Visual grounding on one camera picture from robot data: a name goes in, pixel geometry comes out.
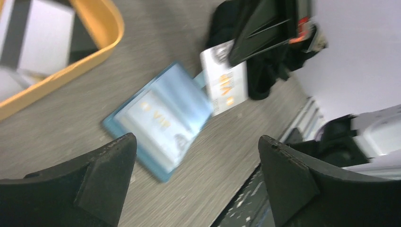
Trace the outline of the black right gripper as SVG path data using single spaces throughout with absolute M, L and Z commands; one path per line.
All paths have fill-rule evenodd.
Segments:
M 294 37 L 294 43 L 308 39 L 313 16 L 313 0 L 241 0 L 229 64 L 236 66 Z

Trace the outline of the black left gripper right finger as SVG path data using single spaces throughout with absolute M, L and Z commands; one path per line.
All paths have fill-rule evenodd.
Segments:
M 399 180 L 333 166 L 267 135 L 258 149 L 276 226 L 400 226 Z

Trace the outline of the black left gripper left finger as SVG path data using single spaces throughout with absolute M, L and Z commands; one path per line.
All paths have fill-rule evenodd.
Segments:
M 2 179 L 1 226 L 118 226 L 136 152 L 136 137 L 127 133 L 22 179 Z

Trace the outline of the silver VIP card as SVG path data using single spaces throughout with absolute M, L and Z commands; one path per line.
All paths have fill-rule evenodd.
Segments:
M 230 66 L 228 62 L 233 44 L 231 40 L 200 53 L 206 91 L 214 116 L 248 99 L 246 62 L 236 66 Z
M 116 119 L 167 173 L 179 166 L 195 137 L 152 91 L 136 97 Z

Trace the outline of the blue leather card holder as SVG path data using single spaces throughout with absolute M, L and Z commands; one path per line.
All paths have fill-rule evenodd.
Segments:
M 211 116 L 207 95 L 175 61 L 102 124 L 113 138 L 133 133 L 139 161 L 157 180 L 166 183 Z

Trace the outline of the orange oval plastic tray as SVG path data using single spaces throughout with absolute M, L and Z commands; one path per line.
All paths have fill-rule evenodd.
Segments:
M 124 33 L 111 0 L 68 0 L 75 10 L 67 67 L 52 75 L 0 65 L 0 117 L 6 119 L 107 59 Z

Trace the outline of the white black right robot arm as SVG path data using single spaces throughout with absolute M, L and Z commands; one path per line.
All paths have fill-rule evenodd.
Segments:
M 234 26 L 230 66 L 246 61 L 285 76 L 290 52 L 312 53 L 319 32 L 310 20 L 313 3 L 298 0 L 242 0 Z M 401 107 L 346 115 L 327 122 L 313 140 L 293 144 L 316 158 L 356 173 L 399 179 Z

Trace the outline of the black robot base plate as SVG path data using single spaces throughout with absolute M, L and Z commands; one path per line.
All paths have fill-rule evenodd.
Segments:
M 260 165 L 211 225 L 213 227 L 275 226 Z

